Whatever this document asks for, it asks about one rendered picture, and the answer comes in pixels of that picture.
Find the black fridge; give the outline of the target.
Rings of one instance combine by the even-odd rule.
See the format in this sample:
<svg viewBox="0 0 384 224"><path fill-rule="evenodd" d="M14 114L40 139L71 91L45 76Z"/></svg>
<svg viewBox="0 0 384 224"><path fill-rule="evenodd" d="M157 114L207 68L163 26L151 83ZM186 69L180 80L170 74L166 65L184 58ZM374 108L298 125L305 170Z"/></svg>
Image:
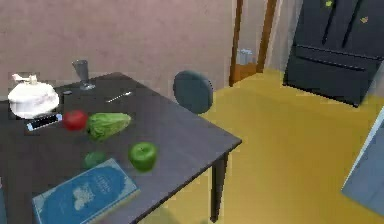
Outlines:
<svg viewBox="0 0 384 224"><path fill-rule="evenodd" d="M357 107L384 62L384 0L362 2L345 48L342 42L357 0L339 0L323 45L328 19L325 1L303 0L283 84ZM321 65L299 56L355 58L367 70Z"/></svg>

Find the brown door frame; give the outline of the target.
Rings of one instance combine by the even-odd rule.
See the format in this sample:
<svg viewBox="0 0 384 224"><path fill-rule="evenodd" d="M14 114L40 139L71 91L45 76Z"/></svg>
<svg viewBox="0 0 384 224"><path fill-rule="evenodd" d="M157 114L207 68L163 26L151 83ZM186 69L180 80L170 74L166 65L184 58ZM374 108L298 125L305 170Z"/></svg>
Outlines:
<svg viewBox="0 0 384 224"><path fill-rule="evenodd" d="M262 73L267 59L277 0L233 0L234 29L229 85Z"/></svg>

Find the black mobile phone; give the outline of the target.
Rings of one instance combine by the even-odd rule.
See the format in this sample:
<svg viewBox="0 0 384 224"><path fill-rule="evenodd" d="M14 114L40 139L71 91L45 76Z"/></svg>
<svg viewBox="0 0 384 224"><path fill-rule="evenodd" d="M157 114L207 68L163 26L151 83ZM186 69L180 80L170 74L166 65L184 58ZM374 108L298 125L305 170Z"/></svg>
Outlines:
<svg viewBox="0 0 384 224"><path fill-rule="evenodd" d="M35 131L37 129L49 126L51 124L61 122L62 115L60 113L52 114L45 117L40 117L26 124L26 128L28 131Z"/></svg>

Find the red tomato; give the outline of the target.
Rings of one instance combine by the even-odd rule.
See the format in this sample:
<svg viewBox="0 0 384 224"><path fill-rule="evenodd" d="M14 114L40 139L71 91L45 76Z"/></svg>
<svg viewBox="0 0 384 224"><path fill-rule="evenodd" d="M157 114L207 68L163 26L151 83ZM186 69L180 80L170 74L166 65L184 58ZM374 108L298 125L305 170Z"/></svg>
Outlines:
<svg viewBox="0 0 384 224"><path fill-rule="evenodd" d="M70 131L82 130L86 126L87 119L87 114L81 110L69 111L63 115L63 125Z"/></svg>

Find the green apple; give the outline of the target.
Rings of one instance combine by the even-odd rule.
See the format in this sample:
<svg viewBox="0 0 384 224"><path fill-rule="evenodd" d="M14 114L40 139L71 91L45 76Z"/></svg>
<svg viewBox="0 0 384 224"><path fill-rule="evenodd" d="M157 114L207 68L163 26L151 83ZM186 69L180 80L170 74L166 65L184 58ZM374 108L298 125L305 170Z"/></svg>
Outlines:
<svg viewBox="0 0 384 224"><path fill-rule="evenodd" d="M140 172L151 171L157 160L157 147L150 142L139 142L128 151L132 166Z"/></svg>

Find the blue-grey cabinet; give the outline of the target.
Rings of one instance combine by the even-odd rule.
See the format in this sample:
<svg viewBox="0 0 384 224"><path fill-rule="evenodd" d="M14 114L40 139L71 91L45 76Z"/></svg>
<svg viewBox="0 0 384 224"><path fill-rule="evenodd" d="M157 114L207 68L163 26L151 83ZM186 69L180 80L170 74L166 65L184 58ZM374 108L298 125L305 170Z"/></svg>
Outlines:
<svg viewBox="0 0 384 224"><path fill-rule="evenodd" d="M384 216L384 106L375 119L341 192Z"/></svg>

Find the white lidded pot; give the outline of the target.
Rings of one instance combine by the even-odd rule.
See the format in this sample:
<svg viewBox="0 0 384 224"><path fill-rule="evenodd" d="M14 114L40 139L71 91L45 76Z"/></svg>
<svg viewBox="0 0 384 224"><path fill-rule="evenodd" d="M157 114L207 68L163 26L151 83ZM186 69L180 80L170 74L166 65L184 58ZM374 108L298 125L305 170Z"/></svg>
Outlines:
<svg viewBox="0 0 384 224"><path fill-rule="evenodd" d="M40 82L35 74L12 75L17 85L8 94L12 113L23 119L34 119L58 107L60 99L52 85Z"/></svg>

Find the small dark green bowl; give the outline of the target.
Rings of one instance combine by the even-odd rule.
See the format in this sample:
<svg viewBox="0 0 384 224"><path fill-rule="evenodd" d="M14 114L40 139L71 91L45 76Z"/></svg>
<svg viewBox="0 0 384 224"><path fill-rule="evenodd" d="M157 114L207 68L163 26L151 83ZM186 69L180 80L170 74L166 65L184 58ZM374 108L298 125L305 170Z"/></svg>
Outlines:
<svg viewBox="0 0 384 224"><path fill-rule="evenodd" d="M106 154L102 151L89 152L84 160L83 166L85 169L90 169L106 160Z"/></svg>

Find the blue book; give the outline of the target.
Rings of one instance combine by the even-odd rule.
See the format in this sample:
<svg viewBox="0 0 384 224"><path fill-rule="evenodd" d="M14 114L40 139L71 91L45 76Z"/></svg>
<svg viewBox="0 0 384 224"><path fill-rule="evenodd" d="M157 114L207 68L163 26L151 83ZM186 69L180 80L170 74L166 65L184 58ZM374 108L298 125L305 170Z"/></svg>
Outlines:
<svg viewBox="0 0 384 224"><path fill-rule="evenodd" d="M37 224L96 224L139 192L136 183L110 158L35 196L35 220Z"/></svg>

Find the clear drinking glass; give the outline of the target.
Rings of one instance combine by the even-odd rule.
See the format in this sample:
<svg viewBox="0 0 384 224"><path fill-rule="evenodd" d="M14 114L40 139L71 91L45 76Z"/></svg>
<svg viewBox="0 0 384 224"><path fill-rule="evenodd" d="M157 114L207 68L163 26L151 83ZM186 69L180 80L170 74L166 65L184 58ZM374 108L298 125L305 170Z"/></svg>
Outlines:
<svg viewBox="0 0 384 224"><path fill-rule="evenodd" d="M76 74L80 78L80 82L81 82L80 89L81 90L93 89L95 85L89 82L88 61L75 60L72 62L72 66L74 67Z"/></svg>

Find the dark grey table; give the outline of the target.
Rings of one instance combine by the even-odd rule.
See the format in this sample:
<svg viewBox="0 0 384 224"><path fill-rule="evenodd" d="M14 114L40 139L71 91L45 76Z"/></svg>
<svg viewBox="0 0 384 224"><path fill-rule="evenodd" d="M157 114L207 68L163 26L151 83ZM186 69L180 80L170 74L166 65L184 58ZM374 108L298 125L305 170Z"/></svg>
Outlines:
<svg viewBox="0 0 384 224"><path fill-rule="evenodd" d="M0 177L7 223L35 224L33 197L81 173L84 156L94 150L116 159L140 188L134 199L100 224L138 224L207 169L213 172L211 218L216 220L228 155L240 139L122 73L96 77L93 82L92 90L83 91L73 83L57 91L63 111L132 116L124 131L101 143L59 124L29 132L23 121L12 117L7 102L0 102ZM63 95L66 90L72 94ZM132 93L106 102L125 92ZM150 142L158 149L151 171L136 170L128 159L128 151L139 142Z"/></svg>

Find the blue-grey round chair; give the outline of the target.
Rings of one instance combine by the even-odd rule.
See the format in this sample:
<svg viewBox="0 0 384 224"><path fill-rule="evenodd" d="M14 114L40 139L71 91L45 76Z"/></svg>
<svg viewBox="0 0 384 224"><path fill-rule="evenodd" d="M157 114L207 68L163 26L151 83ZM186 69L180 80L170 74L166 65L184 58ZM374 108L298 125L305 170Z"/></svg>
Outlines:
<svg viewBox="0 0 384 224"><path fill-rule="evenodd" d="M194 114L207 112L213 104L213 87L210 80L192 70L184 70L175 75L173 95L179 105Z"/></svg>

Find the green lettuce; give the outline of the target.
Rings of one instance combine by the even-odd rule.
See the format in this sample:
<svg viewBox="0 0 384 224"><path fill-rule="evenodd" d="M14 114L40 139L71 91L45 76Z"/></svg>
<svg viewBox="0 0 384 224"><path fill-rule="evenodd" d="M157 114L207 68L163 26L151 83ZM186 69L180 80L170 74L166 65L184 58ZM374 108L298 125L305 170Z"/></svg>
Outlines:
<svg viewBox="0 0 384 224"><path fill-rule="evenodd" d="M131 123L125 113L95 113L88 117L86 132L94 141L104 141L121 132Z"/></svg>

